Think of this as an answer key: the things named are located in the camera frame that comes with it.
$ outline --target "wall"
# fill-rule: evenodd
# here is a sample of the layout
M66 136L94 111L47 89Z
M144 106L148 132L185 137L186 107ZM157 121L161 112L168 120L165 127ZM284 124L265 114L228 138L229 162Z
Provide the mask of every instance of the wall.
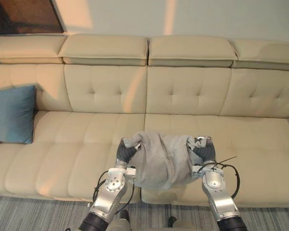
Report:
M53 0L65 31L289 42L289 0Z

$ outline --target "sofa cushion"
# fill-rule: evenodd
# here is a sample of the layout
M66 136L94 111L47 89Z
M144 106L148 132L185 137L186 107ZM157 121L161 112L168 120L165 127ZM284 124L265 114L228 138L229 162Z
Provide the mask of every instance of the sofa cushion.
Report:
M241 186L235 199L238 206L289 207L289 118L146 114L144 130L212 136L217 161L237 156L227 163L240 174ZM236 187L233 170L225 169L225 180L232 194ZM142 200L154 204L208 205L200 180L169 191L142 190Z
M74 112L145 113L146 67L65 65Z
M32 144L0 143L0 193L91 200L100 174L113 167L120 139L143 130L144 118L39 111ZM123 201L130 194L129 188Z
M230 76L228 68L149 67L147 113L218 115Z
M289 71L232 69L220 115L289 117Z
M231 66L234 48L225 38L212 36L162 36L151 38L151 66Z
M146 64L147 40L138 36L76 34L67 38L59 56L67 64Z
M36 86L36 109L71 111L63 64L0 64L0 90Z
M289 43L235 39L232 44L238 56L234 68L289 70Z
M65 36L0 36L0 63L61 64Z
M0 141L32 143L34 86L0 90Z

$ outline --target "gray cloth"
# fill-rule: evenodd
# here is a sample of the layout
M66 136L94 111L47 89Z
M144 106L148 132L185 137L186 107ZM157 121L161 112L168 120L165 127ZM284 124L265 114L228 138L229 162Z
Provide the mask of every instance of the gray cloth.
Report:
M141 144L141 149L129 162L130 166L136 167L136 186L166 190L173 185L184 185L196 180L192 177L192 166L201 165L202 158L192 150L205 147L206 139L195 143L192 136L141 131L131 139L123 140L127 148Z

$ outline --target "gray striped carpet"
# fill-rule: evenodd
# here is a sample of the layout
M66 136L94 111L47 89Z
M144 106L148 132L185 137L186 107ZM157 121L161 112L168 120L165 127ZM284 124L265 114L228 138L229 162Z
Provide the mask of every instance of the gray striped carpet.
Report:
M86 203L0 197L0 231L64 231L77 229L88 213ZM127 209L134 230L165 227L175 216L196 230L217 231L208 207L132 204ZM289 231L289 208L242 208L249 231Z

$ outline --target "black cable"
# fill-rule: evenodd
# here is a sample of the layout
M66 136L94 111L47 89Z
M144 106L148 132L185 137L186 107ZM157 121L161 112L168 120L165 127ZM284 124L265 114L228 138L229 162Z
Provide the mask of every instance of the black cable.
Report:
M93 196L92 196L93 203L94 203L94 202L96 201L96 199L97 199L98 190L100 189L100 187L101 187L101 186L105 183L105 181L106 181L106 180L103 180L102 182L100 182L100 181L101 181L101 178L102 178L103 175L104 175L105 173L107 173L107 172L108 172L108 170L105 171L105 172L103 172L103 173L101 174L100 178L98 179L97 185L96 185L96 187L94 188L94 193L93 193Z
M222 162L209 162L209 163L206 163L206 164L204 164L204 165L197 171L197 173L200 172L200 171L201 171L205 166L207 166L207 165L214 165L213 168L214 168L216 165L221 165L221 166L223 166L222 169L223 169L224 167L232 167L232 168L234 169L234 171L236 172L236 173L235 173L235 176L236 176L236 190L235 190L235 192L231 195L231 198L234 199L234 198L236 197L237 193L239 192L239 189L240 189L240 183L241 183L241 181L240 181L240 175L239 175L239 172L237 171L237 169L236 169L233 165L225 165L225 164L222 164Z
M240 189L240 183L241 183L240 175L239 175L239 172L237 171L236 167L234 167L233 165L223 165L222 169L224 167L232 167L234 169L234 171L236 172L236 190L231 195L232 199L234 199L236 197L237 193L239 192L239 189Z
M119 209L115 214L118 214L119 212L121 212L131 202L131 199L133 198L133 195L134 195L134 190L135 190L135 179L133 179L133 190L131 192L131 197L129 201L121 209Z

